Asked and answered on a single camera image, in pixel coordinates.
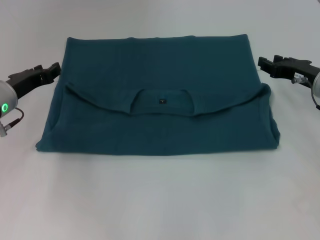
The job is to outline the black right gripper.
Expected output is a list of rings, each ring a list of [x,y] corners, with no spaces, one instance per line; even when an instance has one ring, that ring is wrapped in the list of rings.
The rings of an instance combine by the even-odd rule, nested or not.
[[[261,71],[268,73],[271,78],[293,80],[304,77],[308,79],[311,85],[320,73],[320,68],[313,66],[310,60],[299,60],[280,55],[275,55],[273,61],[259,57],[257,65]]]

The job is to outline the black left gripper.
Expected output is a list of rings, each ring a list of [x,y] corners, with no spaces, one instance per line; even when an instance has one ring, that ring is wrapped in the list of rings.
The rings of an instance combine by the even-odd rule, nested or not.
[[[34,68],[11,74],[6,82],[13,88],[17,98],[20,99],[43,84],[52,84],[60,74],[60,64],[55,62],[46,69],[43,69],[42,65],[37,65]]]

